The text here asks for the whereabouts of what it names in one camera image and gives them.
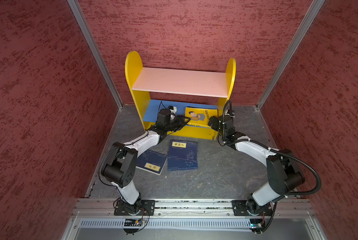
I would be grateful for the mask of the yellow cartoon cover book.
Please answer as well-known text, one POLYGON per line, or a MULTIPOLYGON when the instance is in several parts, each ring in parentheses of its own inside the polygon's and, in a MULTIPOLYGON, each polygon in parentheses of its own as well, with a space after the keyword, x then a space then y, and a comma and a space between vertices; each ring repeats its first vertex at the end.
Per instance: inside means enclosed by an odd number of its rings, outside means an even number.
POLYGON ((210 128, 209 121, 211 117, 218 116, 217 109, 189 108, 185 110, 185 116, 190 118, 189 125, 202 128, 210 128))

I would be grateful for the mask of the navy book with label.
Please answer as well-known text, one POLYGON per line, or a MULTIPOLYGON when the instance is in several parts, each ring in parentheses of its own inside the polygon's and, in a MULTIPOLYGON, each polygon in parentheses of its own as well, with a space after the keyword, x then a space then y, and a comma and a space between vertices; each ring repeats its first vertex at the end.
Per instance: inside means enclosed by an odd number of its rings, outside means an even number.
POLYGON ((168 156, 178 160, 198 161, 198 143, 183 140, 171 140, 168 156))

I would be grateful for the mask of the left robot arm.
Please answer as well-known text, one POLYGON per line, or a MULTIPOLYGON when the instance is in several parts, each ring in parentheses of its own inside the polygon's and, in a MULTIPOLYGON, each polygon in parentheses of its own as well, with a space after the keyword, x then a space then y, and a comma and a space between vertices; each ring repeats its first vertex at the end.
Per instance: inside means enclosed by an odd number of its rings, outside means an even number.
POLYGON ((143 135, 125 143, 115 142, 103 157, 99 175, 116 187, 120 202, 130 215, 136 215, 142 209, 141 194, 133 182, 137 158, 161 143, 169 132, 180 131, 190 121, 191 118, 177 115, 172 109, 162 109, 155 124, 143 135))

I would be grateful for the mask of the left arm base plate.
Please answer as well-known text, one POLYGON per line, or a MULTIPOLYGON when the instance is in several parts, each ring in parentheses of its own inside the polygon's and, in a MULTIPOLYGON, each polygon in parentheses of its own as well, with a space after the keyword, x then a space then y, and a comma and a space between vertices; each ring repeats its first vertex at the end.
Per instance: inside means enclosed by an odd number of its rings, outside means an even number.
POLYGON ((153 216, 155 210, 155 200, 137 200, 131 205, 124 200, 118 200, 114 204, 115 216, 153 216))

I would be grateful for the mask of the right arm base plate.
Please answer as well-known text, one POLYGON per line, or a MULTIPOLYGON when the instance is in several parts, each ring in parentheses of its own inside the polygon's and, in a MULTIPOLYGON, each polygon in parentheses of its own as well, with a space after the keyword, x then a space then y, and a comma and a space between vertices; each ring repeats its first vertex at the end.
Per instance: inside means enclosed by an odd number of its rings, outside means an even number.
POLYGON ((234 216, 271 216, 273 208, 267 203, 264 206, 257 205, 253 200, 233 200, 232 209, 234 216))

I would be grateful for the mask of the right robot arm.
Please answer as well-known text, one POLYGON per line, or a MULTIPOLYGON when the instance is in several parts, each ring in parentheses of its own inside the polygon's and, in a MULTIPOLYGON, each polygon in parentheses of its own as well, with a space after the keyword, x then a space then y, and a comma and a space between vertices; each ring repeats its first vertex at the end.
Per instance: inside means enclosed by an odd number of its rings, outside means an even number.
POLYGON ((270 202, 277 202, 305 182, 305 176, 289 150, 276 150, 237 132, 229 115, 211 117, 208 125, 222 136, 223 143, 249 155, 267 168, 267 182, 249 195, 246 209, 257 216, 270 202))

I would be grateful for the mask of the navy book underneath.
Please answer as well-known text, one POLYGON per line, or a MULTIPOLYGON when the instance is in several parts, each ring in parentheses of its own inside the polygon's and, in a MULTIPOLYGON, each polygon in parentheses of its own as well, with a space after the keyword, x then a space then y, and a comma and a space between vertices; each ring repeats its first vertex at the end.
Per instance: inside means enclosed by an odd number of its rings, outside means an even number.
POLYGON ((168 158, 168 171, 197 170, 198 162, 192 160, 168 158))

